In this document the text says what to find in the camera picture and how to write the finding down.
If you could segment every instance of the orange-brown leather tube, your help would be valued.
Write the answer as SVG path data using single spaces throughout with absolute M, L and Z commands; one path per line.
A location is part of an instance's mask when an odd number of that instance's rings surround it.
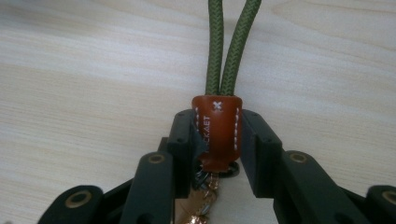
M 207 172 L 227 172 L 241 151 L 242 100 L 236 96 L 203 95 L 192 99 L 195 126 L 208 145 L 199 160 Z

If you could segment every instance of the braided cord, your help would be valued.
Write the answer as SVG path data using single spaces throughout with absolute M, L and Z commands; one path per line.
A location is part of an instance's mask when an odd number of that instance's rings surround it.
M 222 0 L 208 0 L 210 43 L 206 72 L 206 95 L 218 95 L 224 42 Z
M 248 33 L 254 18 L 259 11 L 262 0 L 247 0 L 235 31 L 230 48 L 228 49 L 227 59 L 224 65 L 223 76 L 220 86 L 220 95 L 233 95 L 235 88 L 236 76 L 241 63 L 242 53 L 248 39 Z

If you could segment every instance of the tabletop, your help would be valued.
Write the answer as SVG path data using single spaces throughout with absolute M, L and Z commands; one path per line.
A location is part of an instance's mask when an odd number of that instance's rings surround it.
M 245 1 L 224 1 L 225 47 Z M 235 95 L 341 187 L 396 186 L 396 3 L 262 1 Z M 204 94 L 207 1 L 0 1 L 0 224 L 134 176 Z M 244 172 L 211 223 L 277 223 Z

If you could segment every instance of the light wood surface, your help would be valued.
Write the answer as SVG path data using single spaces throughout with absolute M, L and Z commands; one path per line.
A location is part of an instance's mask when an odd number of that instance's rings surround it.
M 224 1 L 225 49 L 243 5 Z M 396 186 L 395 38 L 391 0 L 263 1 L 235 94 L 340 186 Z M 204 93 L 207 53 L 206 1 L 0 0 L 0 224 L 133 177 Z M 221 189 L 211 223 L 276 223 L 244 173 Z

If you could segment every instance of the olive green rope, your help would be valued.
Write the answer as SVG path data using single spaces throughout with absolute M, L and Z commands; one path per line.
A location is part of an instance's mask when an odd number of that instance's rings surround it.
M 256 17 L 257 12 L 259 11 L 260 4 L 262 0 L 247 0 L 242 10 L 241 16 L 239 17 L 238 23 L 236 24 L 235 31 L 233 32 L 233 39 L 230 44 L 230 48 L 228 49 L 227 59 L 224 65 L 224 71 L 221 80 L 221 86 L 219 90 L 219 73 L 218 71 L 221 69 L 221 60 L 222 60 L 222 40 L 223 40 L 223 25 L 221 25 L 221 32 L 217 25 L 219 24 L 219 18 L 221 18 L 221 24 L 223 23 L 222 18 L 222 7 L 221 0 L 209 0 L 209 21 L 210 21 L 210 47 L 209 47 L 209 63 L 207 68 L 206 75 L 206 94 L 220 94 L 220 95 L 233 95 L 233 90 L 235 89 L 235 81 L 236 76 L 239 70 L 239 64 L 241 63 L 242 53 L 244 51 L 248 33 L 250 31 L 251 25 Z M 221 14 L 221 17 L 213 17 L 210 14 Z M 212 36 L 222 35 L 222 37 L 217 37 L 216 40 L 221 39 L 221 42 L 213 42 L 212 40 L 215 38 Z
M 209 59 L 206 72 L 206 95 L 218 95 L 224 42 L 224 19 L 221 0 L 208 0 L 209 4 Z

